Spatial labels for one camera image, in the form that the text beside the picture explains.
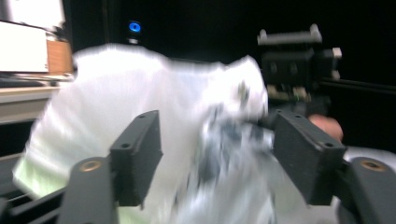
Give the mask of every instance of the desk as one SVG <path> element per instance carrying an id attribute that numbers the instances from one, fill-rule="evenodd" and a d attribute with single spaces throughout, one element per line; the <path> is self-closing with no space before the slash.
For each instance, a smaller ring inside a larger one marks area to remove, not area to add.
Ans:
<path id="1" fill-rule="evenodd" d="M 0 89 L 0 124 L 36 119 L 59 87 Z"/>

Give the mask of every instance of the white cloth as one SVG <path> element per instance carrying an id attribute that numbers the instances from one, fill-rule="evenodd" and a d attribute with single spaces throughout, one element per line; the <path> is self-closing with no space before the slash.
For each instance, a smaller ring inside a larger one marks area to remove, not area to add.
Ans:
<path id="1" fill-rule="evenodd" d="M 137 115 L 159 110 L 163 157 L 145 209 L 122 209 L 135 214 L 122 222 L 154 223 L 166 216 L 210 106 L 223 104 L 238 120 L 257 120 L 267 108 L 261 72 L 250 57 L 229 65 L 182 63 L 139 47 L 105 45 L 83 50 L 75 60 L 78 77 L 52 96 L 35 123 L 15 181 L 36 196 L 64 187 L 75 163 L 105 157 Z M 241 94 L 241 86 L 248 94 Z"/>

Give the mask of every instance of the keyboard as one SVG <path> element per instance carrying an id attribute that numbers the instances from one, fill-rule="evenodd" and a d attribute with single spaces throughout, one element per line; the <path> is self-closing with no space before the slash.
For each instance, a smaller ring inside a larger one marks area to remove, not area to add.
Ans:
<path id="1" fill-rule="evenodd" d="M 0 88 L 43 87 L 43 83 L 34 80 L 22 80 L 13 77 L 0 77 Z"/>

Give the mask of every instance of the computer monitor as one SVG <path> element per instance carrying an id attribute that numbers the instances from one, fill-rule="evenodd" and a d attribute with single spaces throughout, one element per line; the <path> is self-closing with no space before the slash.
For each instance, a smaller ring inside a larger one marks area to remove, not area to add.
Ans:
<path id="1" fill-rule="evenodd" d="M 46 30 L 0 21 L 0 73 L 48 73 Z"/>

